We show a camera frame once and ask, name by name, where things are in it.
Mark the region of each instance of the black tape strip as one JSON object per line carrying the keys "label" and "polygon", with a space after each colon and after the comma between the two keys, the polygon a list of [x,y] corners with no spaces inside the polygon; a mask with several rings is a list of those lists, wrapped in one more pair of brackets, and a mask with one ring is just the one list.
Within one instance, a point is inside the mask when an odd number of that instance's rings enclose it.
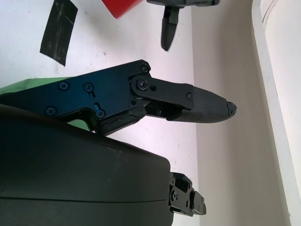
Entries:
{"label": "black tape strip", "polygon": [[40,53],[64,66],[77,11],[71,1],[55,0],[41,43]]}

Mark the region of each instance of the screw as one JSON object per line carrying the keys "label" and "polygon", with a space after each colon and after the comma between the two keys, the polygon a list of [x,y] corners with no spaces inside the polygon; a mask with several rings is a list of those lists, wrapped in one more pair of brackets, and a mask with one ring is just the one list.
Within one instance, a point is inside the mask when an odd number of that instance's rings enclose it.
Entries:
{"label": "screw", "polygon": [[187,94],[187,98],[188,98],[189,100],[192,100],[192,93],[188,93],[188,94]]}
{"label": "screw", "polygon": [[84,84],[84,90],[86,92],[92,92],[94,89],[93,85],[90,82]]}
{"label": "screw", "polygon": [[57,109],[55,107],[49,106],[45,109],[47,116],[55,116],[57,113]]}
{"label": "screw", "polygon": [[99,119],[103,119],[105,117],[104,110],[98,110],[98,111],[96,111],[96,117],[99,118]]}
{"label": "screw", "polygon": [[142,72],[148,72],[149,71],[149,68],[146,65],[141,65],[140,69],[141,69]]}
{"label": "screw", "polygon": [[68,84],[66,81],[62,81],[62,82],[60,83],[60,89],[66,90],[66,89],[68,89],[68,88],[69,88],[69,84]]}
{"label": "screw", "polygon": [[146,90],[146,89],[147,89],[147,81],[146,81],[146,80],[139,79],[139,80],[137,81],[137,87],[138,87],[138,89],[140,89],[140,90]]}
{"label": "screw", "polygon": [[176,198],[177,198],[177,192],[176,192],[176,191],[173,191],[173,192],[171,193],[171,200],[172,200],[172,201],[175,201]]}

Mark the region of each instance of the green plastic part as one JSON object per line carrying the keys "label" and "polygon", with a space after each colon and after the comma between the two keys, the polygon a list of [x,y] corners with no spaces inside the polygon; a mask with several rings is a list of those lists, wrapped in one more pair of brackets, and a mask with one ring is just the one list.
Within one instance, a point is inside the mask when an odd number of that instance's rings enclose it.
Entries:
{"label": "green plastic part", "polygon": [[[49,84],[52,82],[57,82],[57,81],[65,80],[65,79],[67,79],[67,78],[64,77],[64,78],[46,78],[46,79],[26,79],[26,80],[14,83],[12,85],[0,88],[0,95],[6,94],[6,93],[15,93],[15,92],[19,92],[22,90],[31,89],[34,87],[46,85],[46,84]],[[69,122],[68,124],[78,127],[78,128],[81,128],[81,129],[89,130],[87,124],[83,120],[74,120],[74,121]]]}

